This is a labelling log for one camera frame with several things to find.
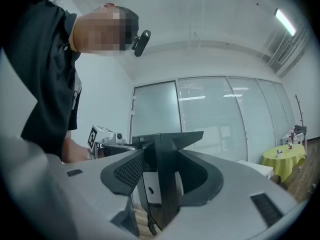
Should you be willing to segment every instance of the white desk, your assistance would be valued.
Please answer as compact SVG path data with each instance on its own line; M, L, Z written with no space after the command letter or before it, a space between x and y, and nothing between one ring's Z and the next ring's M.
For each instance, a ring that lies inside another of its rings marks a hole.
M260 165L257 163L247 162L244 160L238 160L236 161L236 163L251 167L252 169L255 169L256 171L261 173L263 176L268 177L268 179L270 179L270 177L274 175L274 169L270 166Z

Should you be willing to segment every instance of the frosted glass panel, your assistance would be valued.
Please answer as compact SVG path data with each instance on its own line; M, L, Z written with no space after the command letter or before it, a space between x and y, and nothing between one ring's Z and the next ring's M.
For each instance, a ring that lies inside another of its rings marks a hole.
M275 82L274 86L275 86L275 88L280 96L280 99L282 101L284 112L286 115L286 119L289 124L289 128L291 129L292 127L295 127L296 120L295 120L294 112L292 110L288 95L287 95L286 90L282 84Z
M175 82L135 88L131 136L180 133L180 114Z
M187 149L231 161L247 160L245 129L227 79L183 79L178 85L183 129L204 131L203 138Z
M263 90L266 100L268 101L270 111L273 118L276 145L281 145L281 138L288 132L288 124L286 114L282 106L281 100L274 84L270 81L258 80Z
M229 78L242 112L248 161L259 164L263 152L275 146L275 131L266 99L255 79Z

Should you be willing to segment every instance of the wooden floor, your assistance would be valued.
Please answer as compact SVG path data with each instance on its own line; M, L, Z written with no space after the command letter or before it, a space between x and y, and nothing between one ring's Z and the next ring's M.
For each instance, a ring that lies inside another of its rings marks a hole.
M318 184L320 180L320 140L308 142L307 156L301 169L295 166L291 175L282 183L282 187L287 190L299 203L307 200L312 194L312 184ZM277 182L278 176L274 175L271 180ZM134 203L134 213L139 229L139 239L150 240L153 237L148 228L147 213L143 208ZM160 229L154 226L157 233Z

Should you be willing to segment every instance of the yellow tablecloth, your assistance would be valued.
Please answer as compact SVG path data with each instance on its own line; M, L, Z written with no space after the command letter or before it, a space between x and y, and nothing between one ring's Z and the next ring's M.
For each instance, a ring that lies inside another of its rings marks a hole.
M282 150L281 158L277 158L277 150ZM305 147L301 144L293 144L292 149L289 149L288 145L276 146L263 153L261 164L273 167L274 174L279 175L284 182L294 166L304 164L305 155Z

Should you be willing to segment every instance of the person's arm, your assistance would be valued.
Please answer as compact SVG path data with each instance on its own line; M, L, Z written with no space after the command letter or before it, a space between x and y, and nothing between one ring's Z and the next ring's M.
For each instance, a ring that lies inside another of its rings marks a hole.
M68 130L62 146L61 160L64 163L75 163L87 160L89 148L78 145L71 138L71 131Z
M75 52L124 51L138 33L139 17L123 7L101 7L77 17L69 37Z

